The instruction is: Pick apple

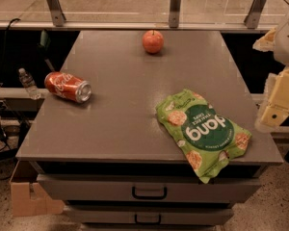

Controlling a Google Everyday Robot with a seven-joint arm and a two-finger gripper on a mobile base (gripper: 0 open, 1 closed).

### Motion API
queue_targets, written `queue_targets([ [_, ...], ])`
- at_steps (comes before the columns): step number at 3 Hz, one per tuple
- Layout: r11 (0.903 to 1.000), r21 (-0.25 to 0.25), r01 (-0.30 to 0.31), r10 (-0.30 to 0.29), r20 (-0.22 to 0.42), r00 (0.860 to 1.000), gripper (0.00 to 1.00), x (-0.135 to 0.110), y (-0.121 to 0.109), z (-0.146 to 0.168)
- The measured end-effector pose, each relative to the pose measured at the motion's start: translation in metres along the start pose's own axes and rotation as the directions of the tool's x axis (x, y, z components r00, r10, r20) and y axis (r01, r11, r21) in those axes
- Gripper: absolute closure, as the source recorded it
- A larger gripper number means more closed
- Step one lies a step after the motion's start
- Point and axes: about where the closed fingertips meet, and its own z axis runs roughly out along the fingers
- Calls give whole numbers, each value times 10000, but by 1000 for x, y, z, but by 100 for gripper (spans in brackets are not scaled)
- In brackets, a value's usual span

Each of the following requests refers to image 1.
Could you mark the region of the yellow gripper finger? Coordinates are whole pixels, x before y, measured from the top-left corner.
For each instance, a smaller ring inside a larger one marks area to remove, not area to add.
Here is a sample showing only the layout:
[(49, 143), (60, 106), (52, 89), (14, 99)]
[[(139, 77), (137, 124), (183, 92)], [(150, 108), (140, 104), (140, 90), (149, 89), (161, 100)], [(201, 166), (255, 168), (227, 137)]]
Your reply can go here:
[(271, 133), (289, 116), (289, 66), (269, 74), (263, 94), (254, 126), (259, 132)]
[(261, 52), (273, 51), (275, 47), (276, 28), (272, 28), (263, 37), (257, 39), (252, 48)]

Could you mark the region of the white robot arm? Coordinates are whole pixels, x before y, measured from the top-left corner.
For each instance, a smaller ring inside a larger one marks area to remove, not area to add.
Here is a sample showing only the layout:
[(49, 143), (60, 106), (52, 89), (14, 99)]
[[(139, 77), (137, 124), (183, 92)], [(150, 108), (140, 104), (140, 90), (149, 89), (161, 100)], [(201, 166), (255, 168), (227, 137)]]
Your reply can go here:
[(268, 75), (263, 102), (254, 123), (259, 132), (271, 133), (289, 116), (289, 12), (252, 48), (262, 52), (272, 51), (274, 59), (285, 65), (278, 74)]

